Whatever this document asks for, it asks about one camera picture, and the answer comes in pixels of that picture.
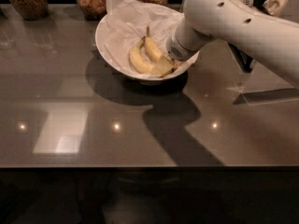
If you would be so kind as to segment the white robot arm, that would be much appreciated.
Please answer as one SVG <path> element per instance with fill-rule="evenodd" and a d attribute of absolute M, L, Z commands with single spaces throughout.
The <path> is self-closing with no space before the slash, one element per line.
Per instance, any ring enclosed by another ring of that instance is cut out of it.
<path fill-rule="evenodd" d="M 299 25 L 252 9 L 247 0 L 184 0 L 183 18 L 165 41 L 170 58 L 189 60 L 222 39 L 299 87 Z"/>

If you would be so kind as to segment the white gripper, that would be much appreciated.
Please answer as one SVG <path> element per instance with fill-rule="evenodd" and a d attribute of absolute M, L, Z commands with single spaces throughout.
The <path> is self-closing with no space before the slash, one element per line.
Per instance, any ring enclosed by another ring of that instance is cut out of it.
<path fill-rule="evenodd" d="M 158 77 L 165 77 L 177 70 L 179 62 L 188 61 L 195 53 L 199 51 L 198 34 L 179 36 L 175 32 L 166 39 L 165 48 L 169 59 L 161 56 L 158 62 L 154 65 L 151 73 Z"/>

